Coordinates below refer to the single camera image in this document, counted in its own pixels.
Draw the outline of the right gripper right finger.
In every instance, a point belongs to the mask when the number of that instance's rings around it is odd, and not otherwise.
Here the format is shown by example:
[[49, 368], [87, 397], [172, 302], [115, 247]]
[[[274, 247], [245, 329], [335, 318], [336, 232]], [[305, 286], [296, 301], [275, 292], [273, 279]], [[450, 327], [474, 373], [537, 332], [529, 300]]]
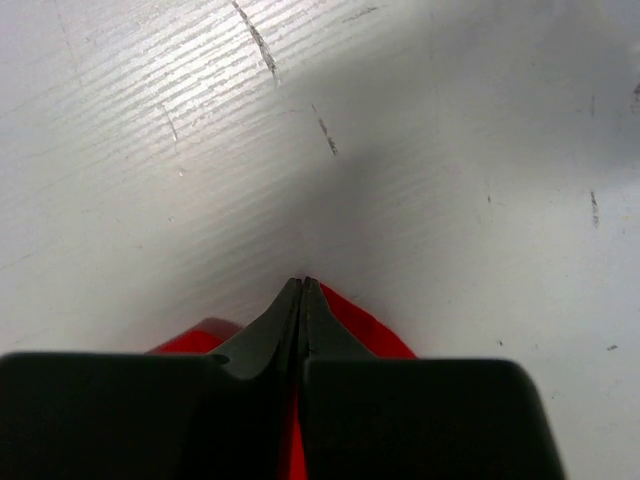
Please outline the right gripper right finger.
[[303, 284], [299, 423], [311, 479], [561, 479], [528, 373], [505, 359], [374, 354]]

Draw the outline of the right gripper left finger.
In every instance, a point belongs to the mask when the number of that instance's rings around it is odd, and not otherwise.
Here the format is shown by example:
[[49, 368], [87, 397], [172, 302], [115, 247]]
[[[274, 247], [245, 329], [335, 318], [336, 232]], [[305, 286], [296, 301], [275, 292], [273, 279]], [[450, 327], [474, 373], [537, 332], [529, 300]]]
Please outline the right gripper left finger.
[[302, 283], [204, 354], [1, 359], [5, 479], [283, 479]]

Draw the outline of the red t shirt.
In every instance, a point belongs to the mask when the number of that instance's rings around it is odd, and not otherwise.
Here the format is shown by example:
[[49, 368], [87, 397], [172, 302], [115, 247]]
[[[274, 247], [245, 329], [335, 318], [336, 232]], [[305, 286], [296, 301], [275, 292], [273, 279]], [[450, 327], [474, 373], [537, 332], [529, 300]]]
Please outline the red t shirt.
[[[374, 316], [321, 283], [320, 287], [332, 314], [374, 355], [382, 358], [410, 359], [416, 355], [386, 325]], [[152, 354], [207, 353], [229, 340], [243, 327], [231, 321], [209, 317], [167, 342], [150, 350]], [[307, 479], [300, 424], [297, 418], [297, 396], [294, 396], [293, 424], [286, 430], [290, 447], [281, 461], [284, 479]]]

